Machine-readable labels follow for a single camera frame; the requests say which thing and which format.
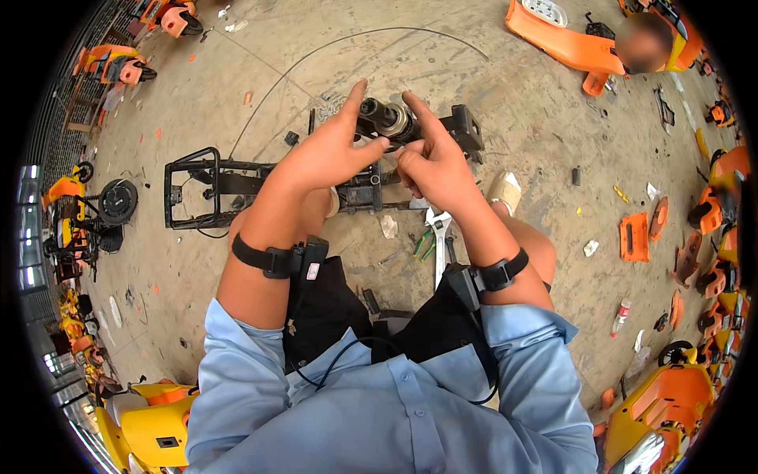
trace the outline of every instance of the black strap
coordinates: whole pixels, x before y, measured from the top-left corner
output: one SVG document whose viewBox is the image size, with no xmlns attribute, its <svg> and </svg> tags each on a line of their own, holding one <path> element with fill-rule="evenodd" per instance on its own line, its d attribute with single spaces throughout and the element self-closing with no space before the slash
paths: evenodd
<svg viewBox="0 0 758 474">
<path fill-rule="evenodd" d="M 495 265 L 480 268 L 479 273 L 484 282 L 484 288 L 487 291 L 498 291 L 511 286 L 513 278 L 526 268 L 528 263 L 529 255 L 524 249 L 520 249 L 510 261 L 503 259 Z"/>
<path fill-rule="evenodd" d="M 253 249 L 237 234 L 232 242 L 232 253 L 245 265 L 263 270 L 266 278 L 283 280 L 292 273 L 292 250 L 268 247 L 264 252 Z"/>
</svg>

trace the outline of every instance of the forearm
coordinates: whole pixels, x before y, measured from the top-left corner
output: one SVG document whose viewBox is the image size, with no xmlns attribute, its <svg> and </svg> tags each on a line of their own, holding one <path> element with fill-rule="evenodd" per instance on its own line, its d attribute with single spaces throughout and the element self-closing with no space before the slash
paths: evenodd
<svg viewBox="0 0 758 474">
<path fill-rule="evenodd" d="M 518 255 L 518 242 L 480 194 L 477 193 L 464 209 L 454 213 L 453 218 L 461 228 L 472 265 L 487 267 Z M 511 286 L 495 292 L 485 291 L 482 303 L 526 303 L 553 310 L 550 295 L 531 264 L 515 276 Z"/>
<path fill-rule="evenodd" d="M 240 228 L 242 241 L 257 250 L 289 249 L 306 194 L 293 189 L 287 170 L 277 166 L 247 212 Z M 263 270 L 242 263 L 230 252 L 216 298 L 233 318 L 260 329 L 278 329 L 285 323 L 289 292 L 289 279 L 266 278 Z"/>
</svg>

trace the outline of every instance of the shock absorber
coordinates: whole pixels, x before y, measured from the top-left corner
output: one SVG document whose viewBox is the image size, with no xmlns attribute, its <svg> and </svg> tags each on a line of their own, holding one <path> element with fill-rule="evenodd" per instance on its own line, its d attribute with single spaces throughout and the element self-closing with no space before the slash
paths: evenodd
<svg viewBox="0 0 758 474">
<path fill-rule="evenodd" d="M 383 104 L 368 97 L 361 103 L 360 117 L 374 124 L 377 133 L 389 138 L 392 143 L 407 145 L 422 138 L 418 121 L 410 112 L 392 102 Z"/>
</svg>

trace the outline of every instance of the plastic bottle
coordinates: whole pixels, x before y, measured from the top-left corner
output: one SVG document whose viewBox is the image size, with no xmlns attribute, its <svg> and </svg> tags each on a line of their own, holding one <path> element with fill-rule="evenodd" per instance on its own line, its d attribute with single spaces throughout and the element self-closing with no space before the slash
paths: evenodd
<svg viewBox="0 0 758 474">
<path fill-rule="evenodd" d="M 626 317 L 629 315 L 629 308 L 631 308 L 631 301 L 624 298 L 619 306 L 619 312 L 616 313 L 616 319 L 613 322 L 613 329 L 611 330 L 611 337 L 615 339 L 616 333 L 621 331 L 621 327 L 626 321 Z"/>
</svg>

